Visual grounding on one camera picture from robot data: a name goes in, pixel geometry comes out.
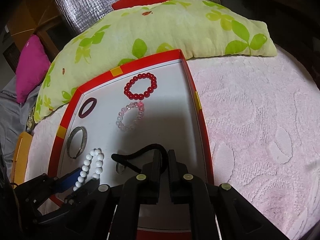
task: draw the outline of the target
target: metal bangle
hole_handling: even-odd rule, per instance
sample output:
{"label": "metal bangle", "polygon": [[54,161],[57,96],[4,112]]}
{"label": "metal bangle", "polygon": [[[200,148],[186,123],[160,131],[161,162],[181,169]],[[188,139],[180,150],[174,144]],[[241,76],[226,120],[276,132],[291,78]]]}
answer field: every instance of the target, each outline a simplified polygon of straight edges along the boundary
{"label": "metal bangle", "polygon": [[[76,135],[77,132],[79,132],[80,130],[82,130],[82,142],[81,142],[81,145],[80,145],[80,148],[79,148],[79,151],[78,153],[76,154],[76,156],[74,157],[71,157],[70,156],[70,145],[71,145],[71,141],[73,139],[73,137]],[[88,134],[87,134],[87,130],[85,129],[85,127],[83,126],[78,126],[76,128],[74,128],[72,130],[72,132],[69,134],[69,137],[68,137],[68,140],[67,140],[67,155],[69,158],[71,159],[76,159],[79,157],[79,155],[84,151],[84,148],[85,148],[85,145],[87,144],[87,138],[88,138]]]}

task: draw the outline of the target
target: black cord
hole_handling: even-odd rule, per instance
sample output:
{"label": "black cord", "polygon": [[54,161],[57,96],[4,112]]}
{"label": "black cord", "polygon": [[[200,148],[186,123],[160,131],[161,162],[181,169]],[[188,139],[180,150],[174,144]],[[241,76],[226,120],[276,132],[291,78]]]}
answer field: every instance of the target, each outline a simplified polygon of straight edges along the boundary
{"label": "black cord", "polygon": [[168,154],[167,154],[167,151],[165,150],[165,148],[162,145],[157,144],[157,143],[149,144],[146,147],[143,147],[142,149],[138,150],[137,152],[129,154],[129,155],[121,155],[121,154],[114,153],[111,155],[111,159],[113,159],[117,163],[120,163],[120,164],[128,167],[129,169],[135,171],[136,173],[141,173],[141,169],[139,169],[137,166],[133,165],[132,163],[129,163],[127,160],[135,159],[150,150],[159,150],[160,151],[161,159],[162,159],[160,172],[164,173],[164,171],[168,167]]}

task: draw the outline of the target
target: pink cushion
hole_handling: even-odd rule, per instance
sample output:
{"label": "pink cushion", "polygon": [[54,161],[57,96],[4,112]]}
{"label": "pink cushion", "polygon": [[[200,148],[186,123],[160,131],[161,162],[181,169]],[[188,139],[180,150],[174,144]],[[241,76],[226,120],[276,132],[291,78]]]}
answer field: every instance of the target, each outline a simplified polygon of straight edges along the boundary
{"label": "pink cushion", "polygon": [[18,103],[24,103],[29,93],[42,82],[50,64],[40,39],[32,35],[21,51],[16,70]]}

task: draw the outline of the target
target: screw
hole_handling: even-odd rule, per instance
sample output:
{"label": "screw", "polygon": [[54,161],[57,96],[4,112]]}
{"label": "screw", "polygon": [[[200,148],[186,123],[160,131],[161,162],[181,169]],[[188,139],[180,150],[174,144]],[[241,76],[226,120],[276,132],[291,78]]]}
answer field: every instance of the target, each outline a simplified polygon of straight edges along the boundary
{"label": "screw", "polygon": [[98,187],[98,190],[100,191],[100,192],[105,192],[105,191],[107,191],[109,189],[109,186],[107,185],[107,184],[102,184],[102,185],[100,185],[99,187]]}
{"label": "screw", "polygon": [[229,183],[222,183],[222,184],[221,184],[221,187],[222,187],[224,190],[229,190],[229,189],[232,188]]}
{"label": "screw", "polygon": [[147,178],[147,176],[144,175],[144,174],[138,174],[138,175],[136,176],[136,179],[137,179],[137,180],[145,180],[146,178]]}
{"label": "screw", "polygon": [[193,175],[192,174],[189,174],[189,173],[186,173],[183,175],[183,178],[185,180],[192,180],[193,179]]}

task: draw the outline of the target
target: dark red ring bracelet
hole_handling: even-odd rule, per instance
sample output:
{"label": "dark red ring bracelet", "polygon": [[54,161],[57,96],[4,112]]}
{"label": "dark red ring bracelet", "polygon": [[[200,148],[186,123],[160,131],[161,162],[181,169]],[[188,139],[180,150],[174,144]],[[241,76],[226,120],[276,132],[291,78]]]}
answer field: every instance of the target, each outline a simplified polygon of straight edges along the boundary
{"label": "dark red ring bracelet", "polygon": [[[143,92],[143,94],[133,94],[130,92],[130,87],[138,81],[138,79],[142,78],[148,78],[151,80],[151,86],[148,87],[146,91]],[[130,100],[143,100],[144,98],[148,98],[151,93],[153,93],[153,90],[157,88],[157,78],[155,75],[151,74],[150,72],[148,73],[142,73],[138,74],[138,76],[134,76],[124,87],[124,94],[130,99]]]}

